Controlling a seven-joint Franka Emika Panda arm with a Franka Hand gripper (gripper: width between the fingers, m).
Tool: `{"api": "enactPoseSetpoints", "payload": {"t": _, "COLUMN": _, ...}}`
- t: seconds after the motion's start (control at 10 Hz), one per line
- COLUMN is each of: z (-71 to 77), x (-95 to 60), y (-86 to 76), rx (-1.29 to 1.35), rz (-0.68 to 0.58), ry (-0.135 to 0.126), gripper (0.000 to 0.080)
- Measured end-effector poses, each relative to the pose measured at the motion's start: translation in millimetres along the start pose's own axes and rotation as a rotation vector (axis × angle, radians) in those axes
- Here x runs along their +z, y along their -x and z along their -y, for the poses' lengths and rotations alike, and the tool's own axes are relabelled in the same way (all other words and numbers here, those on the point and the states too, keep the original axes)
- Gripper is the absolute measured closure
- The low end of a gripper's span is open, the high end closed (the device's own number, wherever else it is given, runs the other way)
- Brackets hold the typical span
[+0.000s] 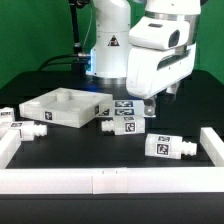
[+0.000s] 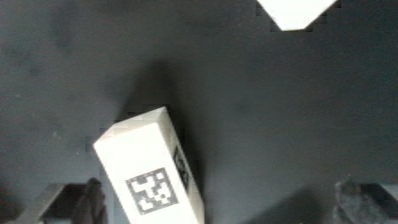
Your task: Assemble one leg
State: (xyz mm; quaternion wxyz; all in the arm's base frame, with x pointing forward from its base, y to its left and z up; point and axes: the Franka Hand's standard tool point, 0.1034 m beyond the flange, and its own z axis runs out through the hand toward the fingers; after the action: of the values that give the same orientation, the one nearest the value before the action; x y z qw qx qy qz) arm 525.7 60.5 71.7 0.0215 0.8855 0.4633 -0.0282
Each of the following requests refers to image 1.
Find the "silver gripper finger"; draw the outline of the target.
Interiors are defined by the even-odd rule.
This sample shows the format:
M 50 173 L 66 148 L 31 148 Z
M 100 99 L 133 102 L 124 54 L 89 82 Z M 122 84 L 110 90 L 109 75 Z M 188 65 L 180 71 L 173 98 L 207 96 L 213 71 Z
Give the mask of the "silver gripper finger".
M 180 86 L 180 83 L 176 82 L 166 89 L 167 96 L 170 97 L 172 100 L 176 99 L 176 95 L 177 95 L 179 86 Z
M 144 101 L 144 113 L 147 116 L 154 116 L 156 111 L 156 99 L 154 97 Z

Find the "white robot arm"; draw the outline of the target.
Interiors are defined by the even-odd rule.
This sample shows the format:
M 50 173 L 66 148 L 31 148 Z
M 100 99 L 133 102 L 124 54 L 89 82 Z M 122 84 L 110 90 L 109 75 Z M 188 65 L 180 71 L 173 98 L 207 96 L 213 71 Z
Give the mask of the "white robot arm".
M 135 1 L 145 9 L 132 26 L 127 0 L 93 0 L 96 43 L 86 74 L 105 84 L 124 84 L 152 116 L 157 94 L 174 95 L 192 73 L 201 0 Z

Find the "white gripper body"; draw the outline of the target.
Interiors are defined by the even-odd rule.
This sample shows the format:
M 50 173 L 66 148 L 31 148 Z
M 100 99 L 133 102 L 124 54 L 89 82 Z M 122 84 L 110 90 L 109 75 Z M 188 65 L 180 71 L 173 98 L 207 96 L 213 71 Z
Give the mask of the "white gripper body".
M 196 44 L 189 44 L 190 23 L 144 16 L 129 32 L 126 89 L 148 99 L 190 75 Z

